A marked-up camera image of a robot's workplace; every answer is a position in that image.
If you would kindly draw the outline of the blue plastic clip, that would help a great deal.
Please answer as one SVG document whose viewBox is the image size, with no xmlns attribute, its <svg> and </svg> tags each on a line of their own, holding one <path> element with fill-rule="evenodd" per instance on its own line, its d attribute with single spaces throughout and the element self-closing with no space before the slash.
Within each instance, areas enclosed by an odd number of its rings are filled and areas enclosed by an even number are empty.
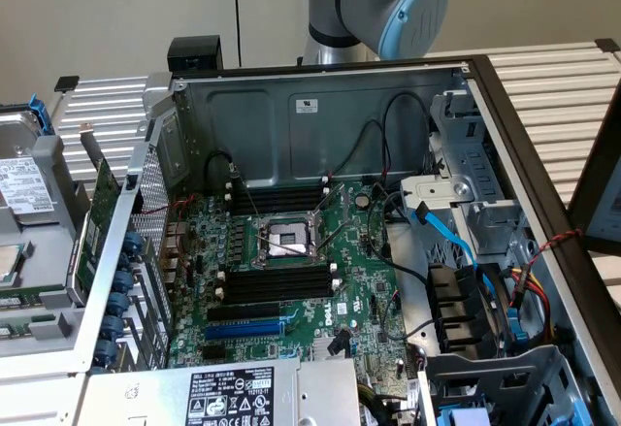
<svg viewBox="0 0 621 426">
<path fill-rule="evenodd" d="M 521 327 L 518 309 L 514 307 L 507 308 L 507 322 L 513 342 L 518 346 L 527 344 L 529 336 Z"/>
</svg>

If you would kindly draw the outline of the silver CPU chip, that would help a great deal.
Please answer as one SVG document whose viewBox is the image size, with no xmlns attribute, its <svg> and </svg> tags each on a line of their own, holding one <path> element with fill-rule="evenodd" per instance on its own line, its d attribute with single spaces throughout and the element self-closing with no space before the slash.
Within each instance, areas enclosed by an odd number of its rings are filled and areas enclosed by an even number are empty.
<svg viewBox="0 0 621 426">
<path fill-rule="evenodd" d="M 23 248 L 23 244 L 0 246 L 0 286 L 14 284 Z"/>
</svg>

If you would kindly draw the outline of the black framed side panel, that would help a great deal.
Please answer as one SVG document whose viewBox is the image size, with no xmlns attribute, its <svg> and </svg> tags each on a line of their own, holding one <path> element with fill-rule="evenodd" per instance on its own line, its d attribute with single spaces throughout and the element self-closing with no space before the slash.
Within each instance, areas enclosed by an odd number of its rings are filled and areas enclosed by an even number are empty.
<svg viewBox="0 0 621 426">
<path fill-rule="evenodd" d="M 568 206 L 615 307 L 621 311 L 621 81 Z"/>
</svg>

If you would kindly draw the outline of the grey parts rack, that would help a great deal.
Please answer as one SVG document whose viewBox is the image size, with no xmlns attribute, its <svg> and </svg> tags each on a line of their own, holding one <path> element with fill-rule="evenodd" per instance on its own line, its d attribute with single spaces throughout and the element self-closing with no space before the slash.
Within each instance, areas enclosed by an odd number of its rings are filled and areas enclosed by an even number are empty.
<svg viewBox="0 0 621 426">
<path fill-rule="evenodd" d="M 8 208 L 0 208 L 0 246 L 23 244 L 16 280 L 6 288 L 61 285 L 42 293 L 38 307 L 0 311 L 0 323 L 28 324 L 31 337 L 0 340 L 0 359 L 73 348 L 83 309 L 73 305 L 66 278 L 74 242 L 82 230 L 89 200 L 81 182 L 72 178 L 56 135 L 43 135 L 32 156 L 48 184 L 54 222 L 20 226 Z"/>
</svg>

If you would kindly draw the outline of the grey perforated disk cage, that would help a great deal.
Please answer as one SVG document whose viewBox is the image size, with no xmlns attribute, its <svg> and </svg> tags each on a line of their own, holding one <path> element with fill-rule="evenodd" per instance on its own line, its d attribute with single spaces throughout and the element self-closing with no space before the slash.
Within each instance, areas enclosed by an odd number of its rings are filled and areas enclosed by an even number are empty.
<svg viewBox="0 0 621 426">
<path fill-rule="evenodd" d="M 553 345 L 507 358 L 429 357 L 417 373 L 422 426 L 444 408 L 486 408 L 491 426 L 595 426 L 569 363 Z"/>
</svg>

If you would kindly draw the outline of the green graphics card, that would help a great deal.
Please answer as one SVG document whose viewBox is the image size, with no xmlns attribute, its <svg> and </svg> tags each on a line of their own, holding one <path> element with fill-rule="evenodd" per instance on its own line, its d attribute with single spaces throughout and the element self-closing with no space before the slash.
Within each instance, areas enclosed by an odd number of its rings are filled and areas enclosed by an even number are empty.
<svg viewBox="0 0 621 426">
<path fill-rule="evenodd" d="M 103 246 L 110 230 L 120 187 L 94 136 L 90 123 L 80 127 L 82 147 L 96 168 L 89 209 L 72 249 L 66 278 L 66 290 L 73 305 L 83 308 L 94 282 Z"/>
</svg>

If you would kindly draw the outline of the blue expansion slot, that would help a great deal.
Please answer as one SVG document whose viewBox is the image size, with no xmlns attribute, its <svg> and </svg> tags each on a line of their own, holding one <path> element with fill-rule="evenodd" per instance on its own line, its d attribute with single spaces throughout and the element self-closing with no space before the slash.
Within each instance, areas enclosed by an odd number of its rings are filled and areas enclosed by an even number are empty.
<svg viewBox="0 0 621 426">
<path fill-rule="evenodd" d="M 211 325 L 205 329 L 205 339 L 216 341 L 280 336 L 284 327 L 284 322 L 277 319 Z"/>
</svg>

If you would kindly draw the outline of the silver power supply with label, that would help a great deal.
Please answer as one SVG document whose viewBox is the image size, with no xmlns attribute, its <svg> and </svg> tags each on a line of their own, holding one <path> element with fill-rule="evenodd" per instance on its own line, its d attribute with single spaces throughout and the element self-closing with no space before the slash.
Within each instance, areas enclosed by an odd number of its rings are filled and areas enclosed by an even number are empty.
<svg viewBox="0 0 621 426">
<path fill-rule="evenodd" d="M 361 426 L 349 359 L 298 358 L 92 377 L 79 426 Z"/>
</svg>

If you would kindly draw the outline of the green Dell motherboard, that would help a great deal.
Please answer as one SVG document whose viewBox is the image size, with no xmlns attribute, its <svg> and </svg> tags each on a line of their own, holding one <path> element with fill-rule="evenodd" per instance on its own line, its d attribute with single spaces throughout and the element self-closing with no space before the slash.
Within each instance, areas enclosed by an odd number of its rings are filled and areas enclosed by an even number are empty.
<svg viewBox="0 0 621 426">
<path fill-rule="evenodd" d="M 356 380 L 362 387 L 363 410 L 373 417 L 379 409 L 400 415 L 407 406 L 408 366 L 406 346 L 397 340 L 403 328 L 402 307 L 396 272 L 384 262 L 387 235 L 381 225 L 382 203 L 375 190 L 364 183 L 346 183 L 348 217 L 355 219 L 354 230 L 338 251 L 322 253 L 315 264 L 284 260 L 281 265 L 260 268 L 252 265 L 256 253 L 256 221 L 259 217 L 296 213 L 231 215 L 233 202 L 247 198 L 239 191 L 189 199 L 180 205 L 171 222 L 187 223 L 183 247 L 185 273 L 169 287 L 174 310 L 174 329 L 167 364 L 171 368 L 190 368 L 223 363 L 243 363 L 298 358 L 311 360 L 314 339 L 335 337 L 341 329 L 351 333 L 350 346 Z M 355 197 L 365 194 L 367 208 L 358 208 Z M 343 221 L 341 199 L 336 195 L 317 217 L 320 242 Z M 209 323 L 207 310 L 225 304 L 214 296 L 225 285 L 225 271 L 326 265 L 330 268 L 334 296 L 322 299 L 279 303 L 285 324 L 280 336 L 207 341 L 205 329 L 211 325 L 246 321 Z M 205 361 L 202 347 L 224 344 L 225 360 Z"/>
</svg>

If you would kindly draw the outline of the black box with port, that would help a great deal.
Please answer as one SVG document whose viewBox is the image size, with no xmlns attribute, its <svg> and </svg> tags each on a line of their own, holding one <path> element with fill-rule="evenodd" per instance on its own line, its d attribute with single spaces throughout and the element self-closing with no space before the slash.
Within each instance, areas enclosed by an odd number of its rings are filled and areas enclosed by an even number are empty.
<svg viewBox="0 0 621 426">
<path fill-rule="evenodd" d="M 174 38 L 168 48 L 167 63 L 170 72 L 222 70 L 220 36 Z"/>
</svg>

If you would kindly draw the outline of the thin metal locking lever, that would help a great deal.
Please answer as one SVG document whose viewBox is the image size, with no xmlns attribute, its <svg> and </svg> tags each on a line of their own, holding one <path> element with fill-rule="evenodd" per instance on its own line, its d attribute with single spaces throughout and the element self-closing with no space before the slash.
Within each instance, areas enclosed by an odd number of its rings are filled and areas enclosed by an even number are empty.
<svg viewBox="0 0 621 426">
<path fill-rule="evenodd" d="M 240 168 L 239 168 L 236 164 L 233 164 L 233 168 L 234 168 L 233 173 L 234 173 L 234 174 L 237 176 L 237 178 L 240 180 L 240 183 L 241 183 L 241 185 L 242 185 L 242 187 L 243 187 L 243 190 L 244 190 L 244 192 L 245 192 L 245 195 L 246 195 L 246 197 L 247 197 L 247 199 L 248 199 L 249 203 L 250 203 L 250 204 L 251 204 L 251 206 L 252 206 L 252 209 L 253 209 L 254 214 L 255 214 L 257 217 L 259 217 L 259 216 L 260 216 L 259 211 L 258 211 L 258 209 L 257 209 L 257 207 L 256 207 L 256 204 L 255 204 L 255 202 L 254 202 L 254 200 L 253 200 L 253 198 L 252 198 L 252 196 L 251 196 L 251 194 L 250 194 L 250 190 L 249 190 L 249 188 L 248 188 L 248 186 L 247 186 L 247 183 L 246 183 L 246 181 L 245 181 L 245 178 L 244 178 L 244 175 L 242 174 L 241 169 L 240 169 Z"/>
<path fill-rule="evenodd" d="M 347 241 L 347 232 L 354 230 L 355 225 L 355 219 L 349 219 L 341 223 L 334 231 L 327 233 L 326 237 L 319 242 L 316 251 L 318 253 L 340 251 L 343 248 L 343 243 Z"/>
</svg>

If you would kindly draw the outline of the open grey PC case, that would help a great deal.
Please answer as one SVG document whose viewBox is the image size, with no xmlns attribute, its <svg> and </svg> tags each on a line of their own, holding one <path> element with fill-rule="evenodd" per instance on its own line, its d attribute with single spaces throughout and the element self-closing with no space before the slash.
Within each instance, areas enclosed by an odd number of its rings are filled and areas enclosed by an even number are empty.
<svg viewBox="0 0 621 426">
<path fill-rule="evenodd" d="M 528 225 L 528 261 L 518 268 L 497 261 L 480 264 L 458 234 L 453 209 L 430 211 L 421 203 L 409 220 L 400 182 L 440 175 L 431 118 L 434 96 L 448 90 L 470 93 L 485 121 L 503 186 L 513 189 Z M 316 114 L 296 114 L 295 100 L 316 98 Z M 164 283 L 161 255 L 167 227 L 180 205 L 220 195 L 229 180 L 248 187 L 323 183 L 334 188 L 354 181 L 371 186 L 382 203 L 387 235 L 384 262 L 396 272 L 404 326 L 397 340 L 406 346 L 406 409 L 395 415 L 363 410 L 361 426 L 422 426 L 417 411 L 417 373 L 429 357 L 441 355 L 426 291 L 428 269 L 444 264 L 472 266 L 497 334 L 494 358 L 521 355 L 553 345 L 569 363 L 595 426 L 621 426 L 621 316 L 605 292 L 583 247 L 582 231 L 567 218 L 518 115 L 483 58 L 421 65 L 338 67 L 333 72 L 251 73 L 240 76 L 174 77 L 161 109 L 147 118 L 129 170 L 120 171 L 102 150 L 120 187 L 87 303 L 96 316 L 88 381 L 97 375 L 161 371 L 168 366 L 174 310 Z M 117 356 L 108 366 L 93 362 L 102 319 L 127 231 L 144 241 L 129 255 L 133 289 Z M 519 311 L 529 341 L 513 342 L 507 308 Z"/>
</svg>

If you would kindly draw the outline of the silver rear port stack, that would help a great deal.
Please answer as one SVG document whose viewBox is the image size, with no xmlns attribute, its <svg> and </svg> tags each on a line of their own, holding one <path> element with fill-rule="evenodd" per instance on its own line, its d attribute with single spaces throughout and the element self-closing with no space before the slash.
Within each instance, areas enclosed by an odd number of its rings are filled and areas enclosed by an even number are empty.
<svg viewBox="0 0 621 426">
<path fill-rule="evenodd" d="M 167 227 L 160 260 L 164 283 L 167 287 L 172 287 L 177 277 L 185 273 L 183 247 L 186 235 L 187 223 L 185 221 L 171 222 Z"/>
</svg>

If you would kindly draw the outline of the long black expansion slot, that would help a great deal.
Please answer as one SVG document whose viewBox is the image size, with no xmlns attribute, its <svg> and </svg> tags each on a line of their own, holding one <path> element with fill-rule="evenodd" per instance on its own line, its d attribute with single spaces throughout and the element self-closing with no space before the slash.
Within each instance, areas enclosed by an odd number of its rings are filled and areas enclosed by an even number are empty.
<svg viewBox="0 0 621 426">
<path fill-rule="evenodd" d="M 279 303 L 218 306 L 207 310 L 209 323 L 279 318 Z"/>
</svg>

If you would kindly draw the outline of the metal socket cover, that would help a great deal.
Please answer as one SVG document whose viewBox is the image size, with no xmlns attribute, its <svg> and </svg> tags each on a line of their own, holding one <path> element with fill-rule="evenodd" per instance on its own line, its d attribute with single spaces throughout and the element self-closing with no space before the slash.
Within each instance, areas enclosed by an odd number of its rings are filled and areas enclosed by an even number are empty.
<svg viewBox="0 0 621 426">
<path fill-rule="evenodd" d="M 344 189 L 344 184 L 340 183 L 338 186 L 334 188 L 325 187 L 323 191 L 323 197 L 319 201 L 319 203 L 314 207 L 313 210 L 310 211 L 310 216 L 312 218 L 317 218 L 323 207 L 327 207 L 333 198 L 338 195 L 341 199 L 341 210 L 343 215 L 343 221 L 340 225 L 329 235 L 327 235 L 318 245 L 315 245 L 315 250 L 320 251 L 331 242 L 333 242 L 342 232 L 345 226 L 350 223 L 350 219 L 348 217 L 348 201 L 349 196 L 348 192 Z"/>
</svg>

